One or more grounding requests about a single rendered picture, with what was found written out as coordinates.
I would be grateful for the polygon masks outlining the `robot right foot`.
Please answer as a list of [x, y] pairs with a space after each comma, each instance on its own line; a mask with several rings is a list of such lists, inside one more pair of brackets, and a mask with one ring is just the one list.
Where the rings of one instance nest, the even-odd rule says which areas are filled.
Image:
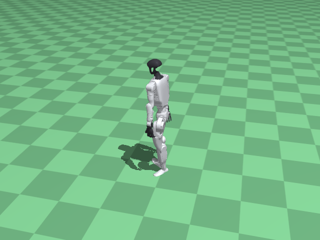
[[160, 164], [158, 164], [158, 160], [156, 158], [152, 158], [152, 162], [157, 165], [159, 168], [161, 168]]

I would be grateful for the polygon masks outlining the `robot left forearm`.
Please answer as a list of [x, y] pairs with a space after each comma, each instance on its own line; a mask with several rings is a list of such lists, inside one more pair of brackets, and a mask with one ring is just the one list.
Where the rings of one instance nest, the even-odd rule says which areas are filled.
[[152, 109], [152, 105], [151, 104], [147, 104], [146, 105], [146, 110], [147, 110], [147, 126], [151, 127], [151, 123], [153, 124], [153, 109]]

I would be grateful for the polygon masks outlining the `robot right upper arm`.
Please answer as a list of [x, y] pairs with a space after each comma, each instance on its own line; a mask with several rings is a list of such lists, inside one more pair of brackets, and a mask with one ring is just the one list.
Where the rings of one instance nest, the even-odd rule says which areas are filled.
[[169, 75], [167, 75], [167, 74], [162, 74], [162, 75], [165, 75], [165, 76], [166, 76], [166, 78], [167, 78], [167, 83], [168, 83], [168, 92], [170, 93], [170, 90], [169, 90]]

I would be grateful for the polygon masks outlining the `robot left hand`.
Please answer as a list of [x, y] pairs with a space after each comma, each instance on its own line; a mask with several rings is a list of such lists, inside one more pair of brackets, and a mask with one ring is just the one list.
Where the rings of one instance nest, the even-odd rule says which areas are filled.
[[155, 138], [156, 136], [154, 136], [154, 132], [153, 132], [153, 123], [151, 123], [151, 126], [147, 126], [145, 133], [147, 133], [147, 136], [150, 138]]

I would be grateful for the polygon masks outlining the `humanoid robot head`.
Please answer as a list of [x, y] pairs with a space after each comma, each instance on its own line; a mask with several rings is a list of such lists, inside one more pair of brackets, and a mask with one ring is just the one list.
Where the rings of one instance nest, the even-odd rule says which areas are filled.
[[[164, 77], [163, 75], [160, 75], [159, 71], [156, 71], [156, 68], [161, 65], [162, 65], [162, 62], [159, 59], [151, 59], [147, 63], [147, 66], [149, 67], [149, 72], [151, 74], [154, 74], [154, 77], [156, 80], [160, 80]], [[152, 72], [151, 68], [153, 68], [153, 72]]]

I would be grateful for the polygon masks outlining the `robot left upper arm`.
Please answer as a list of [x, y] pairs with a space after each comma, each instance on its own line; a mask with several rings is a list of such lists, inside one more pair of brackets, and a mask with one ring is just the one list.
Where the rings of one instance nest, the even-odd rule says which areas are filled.
[[149, 101], [149, 103], [147, 103], [147, 104], [151, 104], [152, 109], [154, 108], [154, 105], [155, 105], [155, 103], [154, 103], [155, 89], [156, 89], [155, 82], [150, 82], [146, 85], [147, 99]]

